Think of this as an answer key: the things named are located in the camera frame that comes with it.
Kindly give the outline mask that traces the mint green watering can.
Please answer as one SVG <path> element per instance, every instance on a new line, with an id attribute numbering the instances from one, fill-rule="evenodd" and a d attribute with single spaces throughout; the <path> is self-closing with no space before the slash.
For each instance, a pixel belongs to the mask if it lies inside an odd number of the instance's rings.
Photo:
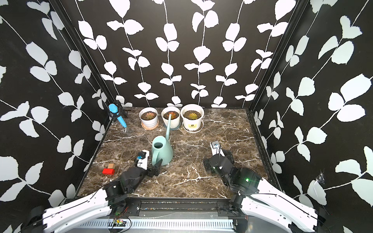
<path id="1" fill-rule="evenodd" d="M 152 141 L 152 165 L 165 166 L 173 159 L 173 149 L 169 141 L 172 115 L 169 114 L 166 136 L 157 136 Z"/>

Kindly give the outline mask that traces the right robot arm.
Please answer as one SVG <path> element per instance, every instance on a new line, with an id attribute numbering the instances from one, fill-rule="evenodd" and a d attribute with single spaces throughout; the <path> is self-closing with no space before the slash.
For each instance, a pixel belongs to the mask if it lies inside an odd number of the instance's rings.
<path id="1" fill-rule="evenodd" d="M 211 151 L 211 157 L 204 159 L 204 167 L 234 192 L 230 212 L 260 218 L 287 233 L 322 231 L 325 218 L 320 211 L 292 199 L 253 170 L 237 168 L 231 152 L 218 144 Z"/>

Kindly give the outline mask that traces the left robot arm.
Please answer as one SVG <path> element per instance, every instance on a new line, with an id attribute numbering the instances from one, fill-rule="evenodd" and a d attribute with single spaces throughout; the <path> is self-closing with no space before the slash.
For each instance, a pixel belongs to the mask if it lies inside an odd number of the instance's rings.
<path id="1" fill-rule="evenodd" d="M 66 233 L 79 225 L 118 211 L 118 216 L 128 209 L 126 198 L 133 193 L 146 176 L 159 174 L 163 160 L 147 167 L 146 160 L 123 172 L 114 181 L 105 184 L 96 192 L 59 207 L 34 208 L 20 229 L 21 233 Z"/>

